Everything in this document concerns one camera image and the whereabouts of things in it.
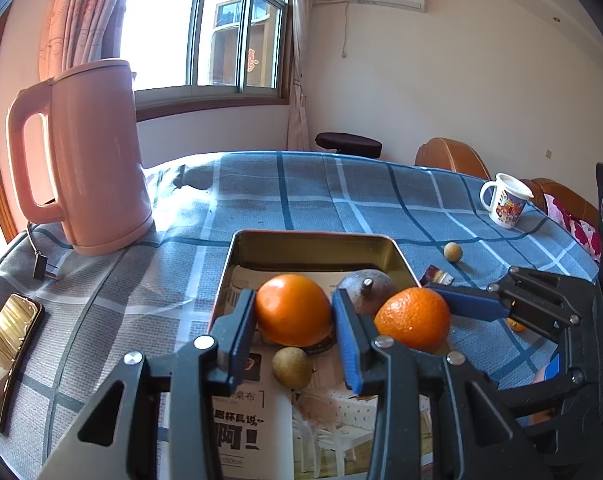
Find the pink electric kettle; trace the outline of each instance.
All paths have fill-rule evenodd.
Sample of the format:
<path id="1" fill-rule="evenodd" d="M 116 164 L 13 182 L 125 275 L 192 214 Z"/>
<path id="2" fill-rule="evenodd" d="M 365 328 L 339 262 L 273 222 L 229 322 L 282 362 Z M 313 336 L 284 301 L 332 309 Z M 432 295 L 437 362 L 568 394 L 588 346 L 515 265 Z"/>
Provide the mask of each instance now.
<path id="1" fill-rule="evenodd" d="M 46 116 L 44 141 L 56 202 L 37 204 L 25 158 L 24 124 Z M 152 225 L 141 167 L 132 73 L 122 59 L 79 65 L 23 90 L 8 110 L 17 203 L 33 223 L 62 222 L 80 254 L 129 245 Z"/>

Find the window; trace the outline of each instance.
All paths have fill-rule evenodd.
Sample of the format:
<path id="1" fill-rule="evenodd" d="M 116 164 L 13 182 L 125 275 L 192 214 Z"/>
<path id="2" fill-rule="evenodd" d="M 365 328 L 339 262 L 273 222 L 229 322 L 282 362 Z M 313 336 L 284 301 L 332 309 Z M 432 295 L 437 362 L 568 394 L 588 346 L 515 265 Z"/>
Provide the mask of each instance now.
<path id="1" fill-rule="evenodd" d="M 121 57 L 141 105 L 280 90 L 287 0 L 124 0 Z"/>

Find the pink curtain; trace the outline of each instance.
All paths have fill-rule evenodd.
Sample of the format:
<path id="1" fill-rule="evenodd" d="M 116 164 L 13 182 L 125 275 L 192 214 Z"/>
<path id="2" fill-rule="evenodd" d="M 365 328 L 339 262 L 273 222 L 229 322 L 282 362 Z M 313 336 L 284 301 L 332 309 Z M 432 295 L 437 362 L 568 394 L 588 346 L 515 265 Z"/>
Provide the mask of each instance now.
<path id="1" fill-rule="evenodd" d="M 104 30 L 117 0 L 50 0 L 41 33 L 41 80 L 101 58 Z"/>
<path id="2" fill-rule="evenodd" d="M 310 11 L 313 0 L 292 0 L 292 46 L 293 67 L 290 88 L 290 111 L 288 113 L 289 150 L 307 152 L 310 150 L 308 124 L 306 122 L 306 96 L 303 92 L 304 55 L 308 42 Z"/>

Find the blue tablecloth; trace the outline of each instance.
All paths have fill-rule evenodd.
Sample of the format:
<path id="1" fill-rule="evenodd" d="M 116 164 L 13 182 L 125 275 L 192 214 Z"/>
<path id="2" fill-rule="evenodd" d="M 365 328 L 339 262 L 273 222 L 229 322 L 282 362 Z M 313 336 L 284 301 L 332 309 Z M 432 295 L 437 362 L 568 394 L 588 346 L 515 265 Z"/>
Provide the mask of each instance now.
<path id="1" fill-rule="evenodd" d="M 100 257 L 76 254 L 59 225 L 36 242 L 59 281 L 32 280 L 22 235 L 0 263 L 0 309 L 12 292 L 40 301 L 43 326 L 24 358 L 0 454 L 35 478 L 63 431 L 131 349 L 173 352 L 206 330 L 232 235 L 245 228 L 385 234 L 416 275 L 431 264 L 455 285 L 485 287 L 508 266 L 593 279 L 597 266 L 532 205 L 504 230 L 479 203 L 483 181 L 461 174 L 320 153 L 196 155 L 148 171 L 155 228 Z M 454 240 L 458 264 L 443 257 Z M 500 387 L 528 383 L 554 345 L 501 321 L 454 319 L 450 340 Z M 160 419 L 159 452 L 167 432 Z"/>

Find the mug handle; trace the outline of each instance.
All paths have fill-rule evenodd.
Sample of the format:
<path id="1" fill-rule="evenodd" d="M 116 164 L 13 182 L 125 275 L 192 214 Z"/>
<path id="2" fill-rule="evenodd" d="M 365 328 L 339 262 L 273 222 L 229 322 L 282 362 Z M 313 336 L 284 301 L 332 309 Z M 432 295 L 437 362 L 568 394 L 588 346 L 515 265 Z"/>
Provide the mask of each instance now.
<path id="1" fill-rule="evenodd" d="M 482 187 L 481 187 L 481 191 L 479 191 L 479 201 L 481 202 L 481 205 L 483 207 L 486 208 L 486 211 L 490 211 L 490 208 L 492 207 L 493 203 L 492 201 L 490 202 L 490 204 L 488 205 L 486 202 L 484 202 L 484 195 L 486 194 L 486 191 L 488 191 L 489 188 L 491 187 L 496 187 L 497 183 L 496 182 L 486 182 Z"/>
<path id="2" fill-rule="evenodd" d="M 19 209 L 35 224 L 49 224 L 65 220 L 65 214 L 58 202 L 41 205 L 35 202 L 30 185 L 28 164 L 25 156 L 24 126 L 34 114 L 42 114 L 48 120 L 52 85 L 50 80 L 22 90 L 8 110 L 6 131 L 8 133 L 8 160 L 12 185 Z"/>

